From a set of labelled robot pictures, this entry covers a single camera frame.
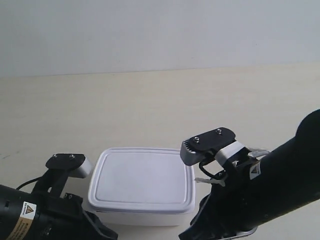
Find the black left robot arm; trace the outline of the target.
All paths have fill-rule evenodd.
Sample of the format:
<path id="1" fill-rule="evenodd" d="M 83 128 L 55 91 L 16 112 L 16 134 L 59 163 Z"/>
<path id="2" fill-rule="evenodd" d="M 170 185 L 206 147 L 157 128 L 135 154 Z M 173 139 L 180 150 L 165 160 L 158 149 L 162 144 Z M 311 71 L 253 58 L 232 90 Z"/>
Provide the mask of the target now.
<path id="1" fill-rule="evenodd" d="M 0 187 L 0 238 L 2 240 L 116 240 L 118 234 L 92 212 L 83 199 L 66 193 L 27 193 Z"/>

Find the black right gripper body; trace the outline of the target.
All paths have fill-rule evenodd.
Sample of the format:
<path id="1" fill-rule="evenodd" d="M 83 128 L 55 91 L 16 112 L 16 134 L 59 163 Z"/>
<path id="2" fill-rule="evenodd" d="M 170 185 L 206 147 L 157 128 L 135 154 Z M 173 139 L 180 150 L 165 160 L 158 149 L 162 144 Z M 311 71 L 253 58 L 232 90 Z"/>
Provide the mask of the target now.
<path id="1" fill-rule="evenodd" d="M 251 200 L 245 195 L 249 170 L 259 163 L 257 159 L 234 162 L 217 173 L 207 171 L 206 165 L 212 161 L 199 163 L 200 170 L 207 175 L 210 193 L 199 203 L 197 214 L 189 227 L 179 234 L 181 240 L 233 240 L 252 235 L 258 228 L 250 218 Z"/>

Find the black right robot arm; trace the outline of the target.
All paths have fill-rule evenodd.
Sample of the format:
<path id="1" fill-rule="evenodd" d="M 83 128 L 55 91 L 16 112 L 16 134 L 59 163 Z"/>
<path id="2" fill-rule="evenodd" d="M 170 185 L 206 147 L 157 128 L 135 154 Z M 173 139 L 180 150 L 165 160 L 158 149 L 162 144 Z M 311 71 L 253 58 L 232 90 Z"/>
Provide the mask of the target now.
<path id="1" fill-rule="evenodd" d="M 184 140 L 180 158 L 211 186 L 181 240 L 234 240 L 320 198 L 320 112 L 276 149 L 246 147 L 219 127 Z"/>

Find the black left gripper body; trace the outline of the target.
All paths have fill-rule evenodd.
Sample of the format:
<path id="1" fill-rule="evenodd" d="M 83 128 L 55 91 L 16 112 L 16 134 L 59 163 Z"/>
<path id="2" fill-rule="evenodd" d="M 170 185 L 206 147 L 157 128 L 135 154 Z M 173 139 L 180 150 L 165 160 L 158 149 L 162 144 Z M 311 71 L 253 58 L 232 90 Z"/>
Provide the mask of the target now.
<path id="1" fill-rule="evenodd" d="M 39 208 L 32 227 L 33 240 L 117 240 L 118 234 L 93 213 L 82 208 L 83 199 L 36 194 Z"/>

